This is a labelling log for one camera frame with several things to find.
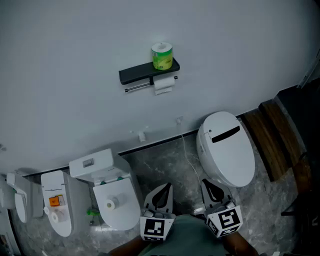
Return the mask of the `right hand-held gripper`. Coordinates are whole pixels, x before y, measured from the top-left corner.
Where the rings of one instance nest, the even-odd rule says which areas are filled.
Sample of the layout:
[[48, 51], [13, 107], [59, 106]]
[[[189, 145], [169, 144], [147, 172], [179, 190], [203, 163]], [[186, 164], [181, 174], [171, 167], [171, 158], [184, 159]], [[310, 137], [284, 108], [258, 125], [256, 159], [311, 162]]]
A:
[[243, 225], [241, 208], [232, 200], [230, 189], [214, 179], [204, 178], [201, 181], [202, 199], [206, 208], [215, 204], [224, 204], [205, 212], [205, 224], [216, 238], [237, 232]]

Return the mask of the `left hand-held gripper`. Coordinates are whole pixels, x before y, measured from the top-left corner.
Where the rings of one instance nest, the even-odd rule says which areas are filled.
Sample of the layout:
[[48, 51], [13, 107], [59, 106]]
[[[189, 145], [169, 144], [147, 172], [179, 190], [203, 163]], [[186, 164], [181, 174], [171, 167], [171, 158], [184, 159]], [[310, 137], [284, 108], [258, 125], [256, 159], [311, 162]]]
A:
[[[140, 236], [146, 242], [164, 242], [176, 220], [173, 210], [173, 186], [170, 182], [147, 194], [140, 216]], [[158, 208], [154, 211], [147, 208]]]

